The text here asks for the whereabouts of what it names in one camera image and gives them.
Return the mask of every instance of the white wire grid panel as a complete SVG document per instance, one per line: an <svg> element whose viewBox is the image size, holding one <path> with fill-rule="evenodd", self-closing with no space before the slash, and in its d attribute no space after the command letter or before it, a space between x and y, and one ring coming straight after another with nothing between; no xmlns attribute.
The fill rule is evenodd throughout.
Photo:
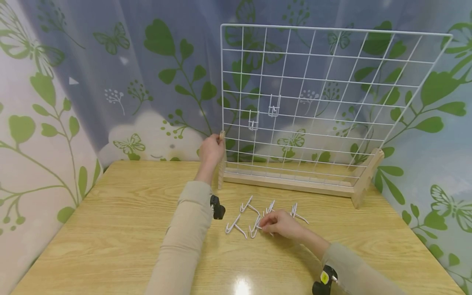
<svg viewBox="0 0 472 295"><path fill-rule="evenodd" d="M226 172L336 186L355 184L452 40L246 24L220 34Z"/></svg>

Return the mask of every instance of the wire grid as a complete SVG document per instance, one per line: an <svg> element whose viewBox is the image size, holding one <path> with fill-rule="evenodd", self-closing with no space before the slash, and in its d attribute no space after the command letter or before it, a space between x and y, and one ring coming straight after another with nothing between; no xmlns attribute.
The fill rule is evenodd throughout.
<svg viewBox="0 0 472 295"><path fill-rule="evenodd" d="M224 30L226 27L240 27L241 28L241 48L224 48L223 46L223 38L224 38ZM245 49L244 48L244 40L245 40L245 37L244 37L244 30L253 30L255 28L259 28L259 29L263 29L265 32L264 32L264 43L263 43L263 48L262 50L249 50L249 49ZM287 38L287 44L285 45L285 50L283 51L267 51L266 50L266 44L267 44L267 32L268 32L268 29L280 29L280 30L288 30L288 38ZM295 52L295 51L290 51L289 48L290 48L290 35L292 34L292 30L299 30L299 29L303 29L305 31L312 31L312 41L311 41L311 45L310 45L310 50L307 52L307 53L300 53L300 52ZM315 53L313 52L313 42L315 40L315 36L316 36L316 33L317 32L322 32L322 31L328 31L328 32L338 32L338 36L339 38L337 38L336 40L336 45L334 47L334 51L332 52L332 54L322 54L322 53ZM364 37L363 37L363 41L362 41L362 45L360 46L360 49L359 49L359 53L357 54L357 56L349 56L349 55L337 55L337 49L338 49L338 45L339 45L339 41L340 41L340 34L341 32L344 31L344 32L358 32L358 33L362 33L364 34ZM382 56L382 58L374 58L374 57L365 57L365 56L361 56L362 55L362 50L364 48L364 45L365 45L365 42L369 36L369 33L382 33L382 34L390 34L390 40L388 42L388 46ZM387 53L389 52L389 50L391 49L391 46L392 46L392 43L393 43L393 40L395 38L396 35L415 35L415 36L418 36L418 41L416 42L412 52L409 54L409 57L408 59L389 59L387 58ZM383 144L386 142L386 140L388 139L388 137L390 136L391 132L393 131L393 129L395 128L396 124L399 122L399 120L403 117L406 109L410 106L410 104L413 102L414 98L416 97L418 91L420 90L420 88L422 87L424 81L426 80L426 78L428 77L428 75L431 73L432 69L434 68L435 64L437 63L437 61L439 60L439 58L441 57L441 55L444 53L445 49L448 47L449 43L451 42L452 40L452 35L451 34L440 34L440 33L422 33L422 32L408 32L408 31L382 31L382 30L368 30L368 29L348 29L348 28L322 28L322 27L297 27L297 26L283 26L283 25L247 25L247 24L222 24L221 27L220 27L220 36L221 36L221 43L220 43L220 46L221 46L221 89L222 91L225 93L233 93L233 94L236 94L236 95L239 95L239 106L237 109L235 108L231 108L231 107L225 107L225 103L223 103L223 100L222 100L222 109L221 109L221 113L222 113L222 126L223 126L223 129L225 129L225 127L228 127L228 126L236 126L237 129L238 129L238 135L237 135L237 138L234 138L234 137L231 137L229 135L227 135L226 139L232 139L232 140L235 140L237 142L237 151L232 151L232 150L227 150L227 152L236 152L237 153L237 159L240 159L239 155L240 154L244 154L244 155L248 155L251 157L251 162L239 162L236 163L236 169L232 169L231 171L227 171L227 173L236 173L236 174L250 174L250 175L254 175L255 171L257 171L255 168L257 168L259 170L258 173L256 173L256 175L258 176L261 176L261 169L263 171L263 176L264 177L267 177L267 178L273 178L273 179L277 179L277 178L283 178L283 179L291 179L293 181L302 181L302 182L320 182L320 183L323 183L323 184L326 184L326 185L335 185L335 186L353 186L355 185L357 179L359 179L359 176L353 176L352 174L351 175L348 175L346 173L339 173L339 169L337 169L337 171L333 172L333 168L334 167L343 167L347 172L349 171L352 171L352 169L354 168L358 168L358 169L365 169L366 168L366 165L361 163L359 165L355 165L353 164L353 161L354 161L354 158L355 156L357 155L364 155L364 156L371 156L373 155L372 153L372 150L368 153L362 153L360 152L363 144L365 142L376 142L378 144L378 148L382 148ZM436 58L434 59L434 61L421 61L421 60L414 60L412 59L412 57L414 56L414 53L418 47L418 45L420 44L422 38L424 36L433 36L433 37L437 37L438 38L438 43L441 42L441 40L444 38L444 37L448 37L448 41L447 43L442 47L442 50L441 52L436 56ZM224 59L223 59L223 52L225 51L233 51L233 52L240 52L241 53L241 68L240 68L240 71L239 72L235 72L233 70L231 71L228 71L228 70L224 70ZM262 54L262 65L261 65L261 72L260 74L258 73L250 73L250 72L246 72L244 71L243 69L243 56L245 53L250 53L250 52L253 52L253 53L258 53L258 54ZM265 64L265 55L266 54L274 54L274 53L279 53L279 54L283 54L283 69L282 69L282 74L281 76L279 75L273 75L271 73L264 73L264 64ZM303 77L301 76L285 76L285 69L286 69L286 62L287 62L287 56L289 55L293 55L293 56L306 56L307 57L307 61L306 61L306 65L305 65L305 70L304 70L304 75ZM310 57L326 57L326 58L330 58L330 62L329 62L329 67L328 67L328 70L327 70L327 73L326 73L326 77L324 79L321 79L321 78L313 78L313 77L307 77L306 74L307 74L307 69L309 67L309 62L310 62ZM350 76L347 80L342 80L342 79L329 79L329 73L331 71L331 67L333 65L333 61L334 59L336 58L346 58L346 59L355 59L355 63L354 63L354 66L353 66L353 69L350 73ZM374 78L372 79L372 81L370 83L368 82L359 82L359 81L352 81L352 77L353 77L353 74L354 74L354 71L356 70L356 66L358 64L358 61L360 60L377 60L380 62L379 66L377 67L377 70L375 72L375 75L374 75ZM400 74L397 76L395 82L393 84L387 84L387 83L376 83L375 82L375 79L377 77L377 75L379 74L379 71L380 71L380 68L382 65L382 63L384 63L385 61L395 61L395 62L404 62L404 65L401 69L401 72ZM422 81L418 84L418 85L406 85L406 84L398 84L398 81L400 80L406 66L408 64L423 64L423 65L429 65L429 70L428 72L424 75L424 78L422 79ZM227 90L227 89L224 89L223 88L223 79L224 79L224 74L237 74L237 75L240 75L239 76L239 79L240 79L240 85L239 85L239 89L240 91L231 91L231 90ZM241 123L241 114L242 112L245 112L246 110L242 109L242 95L255 95L255 93L248 93L248 92L244 92L243 89L242 89L242 82L243 82L243 75L247 75L247 76L258 76L260 81L259 81L259 93L257 94L257 110L255 110L254 112L257 112L257 114L254 116L255 119L253 119L253 116L252 116L252 110L249 111L249 116L248 116L248 119L244 120L244 121L247 121L247 124L244 123L242 124ZM262 86L262 78L263 77L269 77L269 78L280 78L280 86L279 86L279 90L278 90L278 93L261 93L261 86ZM300 87L300 91L298 93L298 97L296 96L286 96L286 95L281 95L281 91L282 91L282 84L283 84L283 79L284 78L290 78L290 79L299 79L302 81L302 86ZM326 100L323 100L321 95L320 97L317 99L317 98L310 98L310 101L311 102L317 102L317 106L316 106L316 110L315 110L315 115L314 116L299 116L297 115L297 110L298 110L298 107L299 107L299 103L301 101L301 95L302 95L302 90L303 90L303 85L305 83L305 81L321 81L323 82L323 86L321 88L321 91L319 93L323 93L324 89L325 89L325 86L326 86L326 83L327 82L335 82L335 83L345 83L346 84L346 87L342 93L342 96L341 96L341 99L340 101L332 101L333 103L337 103L338 106L337 106L337 109L336 109L336 113L335 115L333 116L333 118L320 118L320 117L317 117L316 114L318 113L318 109L319 109L319 106L320 106L320 103L321 102L326 102ZM345 95L346 95L346 91L347 91L347 88L350 84L367 84L368 85L368 89L364 95L364 97L361 99L360 102L358 101L346 101L345 100ZM385 99L383 101L383 103L368 103L366 102L366 99L367 97L369 96L369 92L370 92L370 89L372 87L379 87L379 86L388 86L388 87L391 87L390 88L390 91L388 92L387 94L387 99ZM388 105L387 104L387 101L388 101L388 97L390 96L390 94L392 93L394 87L403 87L403 88L406 88L406 89L411 89L412 91L414 91L413 95L412 95L412 98L410 99L410 101L405 105L405 106L396 106L396 105ZM267 111L264 111L264 110L261 110L260 109L260 100L261 100L261 97L267 97L269 98L270 100L270 103L269 103L269 109ZM289 99L291 101L291 103L295 104L296 103L296 109L295 109L295 113L293 115L290 115L290 114L284 114L284 113L281 113L280 112L280 99L281 98L285 98L285 99ZM336 118L337 117L337 114L340 110L340 107L341 107L341 104L349 104L349 105L357 105L359 106L359 110L357 111L355 117L353 120L342 120L342 119L338 119ZM364 122L364 121L357 121L358 119L358 116L359 114L361 113L361 109L363 106L379 106L380 107L380 110L378 111L377 115L375 116L375 119L372 121L372 122ZM379 118L379 115L381 113L381 111L383 110L384 107L387 107L387 108L397 108L397 109L400 109L401 110L401 114L400 116L398 117L398 119L395 121L395 123L381 123L381 122L377 122L377 119ZM239 114L239 121L238 121L238 124L234 124L234 123L227 123L225 122L225 117L224 117L224 113L225 113L225 110L229 110L229 111L233 111L235 114ZM259 126L259 118L260 118L260 115L262 116L269 116L269 117L273 117L274 118L274 122L273 122L273 126L272 128L266 128L266 127L261 127ZM280 130L280 129L276 129L276 120L277 120L277 117L278 116L281 116L281 117L286 117L286 118L292 118L292 129L291 130ZM293 130L293 127L295 126L295 119L297 118L300 118L300 119L311 119L311 125L310 127L308 128L308 132L304 132L303 134L304 135L312 135L312 136L320 136L321 138L326 138L326 141L325 143L323 144L323 147L322 148L310 148L310 147L303 147L303 148L299 148L300 150L302 150L302 155L300 157L300 159L297 159L299 160L298 161L298 165L296 166L295 169L290 169L290 168L286 168L285 167L285 163L286 161L288 160L287 159L287 153L285 152L283 154L283 157L275 157L275 158L279 158L279 159L282 159L282 165L281 165L281 168L279 167L271 167L269 166L269 161L270 161L270 158L272 157L272 147L274 146L278 146L278 147L282 147L282 148L286 148L287 145L283 145L283 144L278 144L278 143L274 143L273 140L274 140L274 133L275 132L283 132L285 134L292 134L293 136L296 136L296 135L299 135L301 134L300 132L297 132L297 131L294 131ZM345 136L335 136L335 135L330 135L330 134L327 134L327 133L312 133L312 128L313 128L313 124L315 122L315 120L326 120L326 121L336 121L336 122L347 122L347 123L351 123L351 126L349 127L349 130L347 131L347 134ZM364 138L359 138L359 137L350 137L350 133L353 129L353 126L355 126L356 123L364 123L364 124L368 124L370 125L370 127L368 128L368 131L367 133L365 134L365 137ZM374 125L377 125L377 126L385 126L387 128L389 128L388 132L386 133L386 136L383 137L382 139L377 139L377 138L368 138L369 136L369 133L371 132L372 128ZM242 128L248 128L249 130L253 131L254 133L254 137L253 137L253 140L245 140L245 139L242 139L241 138L241 129ZM265 142L263 140L258 140L257 138L257 131L258 130L266 130L266 131L269 131L271 132L271 138L270 138L270 142ZM337 138L337 139L342 139L342 143L340 144L339 148L337 149L327 149L326 148L326 142L328 141L329 138ZM361 143L359 145L359 148L356 152L346 152L344 151L344 145L346 142L348 142L348 140L361 140ZM241 142L246 142L246 143L252 143L253 144L253 150L250 151L250 152L242 152L240 151L240 143ZM256 152L256 145L257 144L261 144L261 145L268 145L269 146L269 154L266 155L266 154L259 154ZM322 162L320 160L320 157L318 157L317 159L314 159L314 160L303 160L303 154L306 152L306 151L309 151L309 152L314 152L316 151L318 154L321 154L322 152L335 152L336 155L333 159L332 162L330 162L328 165L329 165L329 170L328 172L326 172L326 169L323 169L323 171L316 171L316 167L317 165ZM351 154L352 155L352 159L350 160L349 164L344 164L344 163L337 163L337 157L338 155L340 154ZM264 165L255 165L254 164L254 157L265 157L267 158L267 161L266 161L266 164L265 166ZM308 163L308 164L313 164L313 168L311 169L311 171L307 171L306 169L301 169L301 163L302 162L305 162L305 163ZM294 175L294 172L296 173L301 173L303 175L309 175L309 177L298 177L296 174ZM329 179L333 179L333 177L335 177L337 179L337 182L333 182L333 181L329 181Z"/></svg>

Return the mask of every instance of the wooden stand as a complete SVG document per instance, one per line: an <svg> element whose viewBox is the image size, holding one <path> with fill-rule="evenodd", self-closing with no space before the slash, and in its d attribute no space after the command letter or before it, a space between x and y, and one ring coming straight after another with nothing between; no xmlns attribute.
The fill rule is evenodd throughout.
<svg viewBox="0 0 472 295"><path fill-rule="evenodd" d="M225 147L225 155L223 156L223 159L221 160L221 163L219 164L219 169L218 169L218 189L220 190L223 187L223 177L225 174L226 170L226 161L228 160L226 156L226 140L225 140L225 131L222 130L219 133L219 140L223 141L223 146Z"/></svg>
<svg viewBox="0 0 472 295"><path fill-rule="evenodd" d="M225 133L219 135L224 140ZM353 205L359 209L366 194L366 190L372 180L375 170L384 159L382 150L375 149L363 163L366 167L357 167L348 180L331 180L305 176L294 176L289 174L272 173L265 171L247 170L239 168L228 168L226 165L226 153L219 165L218 189L223 186L223 181L274 187L294 191L302 191L316 194L330 194L335 196L351 198Z"/></svg>

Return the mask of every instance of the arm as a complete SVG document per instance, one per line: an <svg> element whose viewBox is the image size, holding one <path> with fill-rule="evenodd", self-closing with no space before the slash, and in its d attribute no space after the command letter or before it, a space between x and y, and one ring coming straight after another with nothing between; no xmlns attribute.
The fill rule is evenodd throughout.
<svg viewBox="0 0 472 295"><path fill-rule="evenodd" d="M392 281L371 268L359 256L338 243L330 244L321 236L302 227L283 210L271 212L259 223L264 232L279 233L308 248L324 265L337 273L339 286L352 295L402 295Z"/></svg>
<svg viewBox="0 0 472 295"><path fill-rule="evenodd" d="M190 294L213 211L210 207L213 172L224 153L218 135L205 139L200 147L200 167L193 181L180 194L177 209L160 246L146 295Z"/></svg>

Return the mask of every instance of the curtain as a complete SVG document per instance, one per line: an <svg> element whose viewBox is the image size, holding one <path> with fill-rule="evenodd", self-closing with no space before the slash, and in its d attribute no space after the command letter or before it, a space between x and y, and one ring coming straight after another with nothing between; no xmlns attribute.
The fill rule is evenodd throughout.
<svg viewBox="0 0 472 295"><path fill-rule="evenodd" d="M404 221L429 248L465 293L472 288L472 178L468 167L467 93L472 90L472 6L466 1L449 5L441 1L313 1L313 0L176 0L176 1L54 1L0 0L0 294L8 294L85 198L103 168L116 160L197 160L203 138L222 128L225 111L228 136L239 136L230 124L247 124L249 110L267 108L258 93L283 91L299 96L303 107L295 109L281 101L281 110L298 116L332 118L320 132L333 136L382 136L381 128L368 131L369 116L382 123L395 122L411 99L399 89L389 98L386 90L349 88L349 97L368 101L383 99L398 108L373 112L369 108L346 106L336 111L336 101L346 85L300 84L274 78L262 83L257 76L223 75L224 70L245 73L287 71L298 75L305 59L289 60L283 54L225 52L220 56L220 25L250 23L268 25L378 28L451 33L446 49L424 87L404 113L383 150L386 159L374 183ZM264 35L256 31L236 34L223 30L224 48L242 46L262 49ZM292 50L307 52L311 35L290 32ZM268 33L266 46L284 48L288 30ZM360 34L326 32L313 43L326 55L356 55ZM423 40L416 58L430 60L442 49L442 41ZM414 39L394 39L392 57L406 59ZM364 56L381 57L386 48L372 43ZM352 64L333 63L332 79L347 79ZM330 57L313 59L309 71L326 76ZM375 61L359 64L354 78L372 79L379 67ZM394 62L382 67L385 80L399 77ZM406 68L402 83L418 84L424 68ZM248 94L239 97L234 92ZM312 103L312 99L321 100ZM260 127L272 128L269 120ZM320 142L310 140L310 120L279 121L280 130L296 125L299 135L276 134L273 143L293 143L284 149L265 151L264 146L236 144L228 140L230 160L247 161L244 152L268 155L257 161L318 160L362 162L357 152L373 146L349 142L347 156L331 153L300 154L303 148ZM241 138L251 138L244 128ZM273 136L258 133L270 142ZM322 142L337 146L338 142Z"/></svg>

